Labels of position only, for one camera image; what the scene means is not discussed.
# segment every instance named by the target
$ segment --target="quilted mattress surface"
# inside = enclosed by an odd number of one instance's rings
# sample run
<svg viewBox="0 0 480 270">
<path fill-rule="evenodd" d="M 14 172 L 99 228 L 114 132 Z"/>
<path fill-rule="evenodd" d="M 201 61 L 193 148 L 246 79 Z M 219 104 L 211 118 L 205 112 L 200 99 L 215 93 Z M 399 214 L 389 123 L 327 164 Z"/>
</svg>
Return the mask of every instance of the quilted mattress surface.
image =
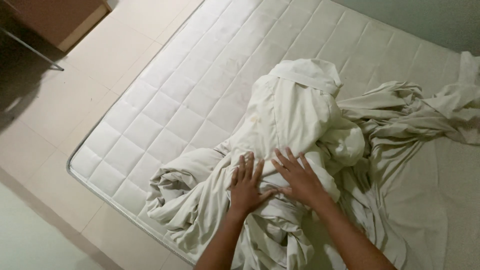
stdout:
<svg viewBox="0 0 480 270">
<path fill-rule="evenodd" d="M 162 164 L 235 132 L 252 84 L 282 60 L 336 65 L 337 99 L 381 83 L 420 84 L 424 96 L 458 77 L 457 53 L 329 0 L 206 0 L 80 143 L 67 170 L 170 251 L 146 214 Z"/>
</svg>

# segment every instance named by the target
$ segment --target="right hand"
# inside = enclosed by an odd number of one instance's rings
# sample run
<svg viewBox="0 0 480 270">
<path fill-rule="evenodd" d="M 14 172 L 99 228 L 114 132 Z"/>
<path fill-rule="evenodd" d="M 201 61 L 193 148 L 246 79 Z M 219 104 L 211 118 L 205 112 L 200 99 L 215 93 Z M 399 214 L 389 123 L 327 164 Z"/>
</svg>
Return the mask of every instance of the right hand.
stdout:
<svg viewBox="0 0 480 270">
<path fill-rule="evenodd" d="M 280 150 L 275 149 L 275 154 L 283 166 L 272 160 L 275 169 L 290 184 L 290 187 L 279 188 L 279 192 L 311 208 L 315 208 L 319 201 L 330 199 L 303 153 L 299 153 L 299 156 L 305 169 L 298 163 L 289 147 L 286 148 L 286 152 L 288 159 L 280 153 Z"/>
</svg>

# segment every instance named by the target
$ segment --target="floor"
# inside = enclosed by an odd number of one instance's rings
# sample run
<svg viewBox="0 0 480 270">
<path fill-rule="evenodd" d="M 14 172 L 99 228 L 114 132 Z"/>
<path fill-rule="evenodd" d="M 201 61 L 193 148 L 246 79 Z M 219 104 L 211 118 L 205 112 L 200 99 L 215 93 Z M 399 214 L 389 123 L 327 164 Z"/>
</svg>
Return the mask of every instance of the floor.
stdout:
<svg viewBox="0 0 480 270">
<path fill-rule="evenodd" d="M 0 130 L 0 168 L 119 267 L 191 269 L 65 170 L 76 145 L 201 0 L 108 2 L 113 11 L 58 62 L 65 71 L 43 73 L 33 100 Z"/>
</svg>

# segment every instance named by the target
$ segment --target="wooden cabinet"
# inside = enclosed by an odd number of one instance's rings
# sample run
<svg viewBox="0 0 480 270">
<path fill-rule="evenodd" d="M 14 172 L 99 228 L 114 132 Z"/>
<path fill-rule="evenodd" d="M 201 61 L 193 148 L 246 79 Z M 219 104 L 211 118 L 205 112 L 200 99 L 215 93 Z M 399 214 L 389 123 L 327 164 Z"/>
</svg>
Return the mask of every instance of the wooden cabinet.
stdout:
<svg viewBox="0 0 480 270">
<path fill-rule="evenodd" d="M 67 51 L 105 14 L 106 0 L 3 0 L 40 36 Z"/>
</svg>

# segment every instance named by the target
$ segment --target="forearm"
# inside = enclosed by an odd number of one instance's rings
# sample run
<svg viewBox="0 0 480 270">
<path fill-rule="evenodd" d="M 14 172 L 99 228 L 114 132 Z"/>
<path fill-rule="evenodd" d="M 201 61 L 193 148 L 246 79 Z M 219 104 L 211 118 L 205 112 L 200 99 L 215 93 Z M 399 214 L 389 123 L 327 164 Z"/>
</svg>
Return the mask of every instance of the forearm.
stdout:
<svg viewBox="0 0 480 270">
<path fill-rule="evenodd" d="M 229 210 L 195 266 L 196 270 L 229 270 L 245 215 Z"/>
<path fill-rule="evenodd" d="M 348 220 L 330 197 L 321 200 L 313 209 L 322 219 L 348 269 L 395 269 L 385 255 Z"/>
</svg>

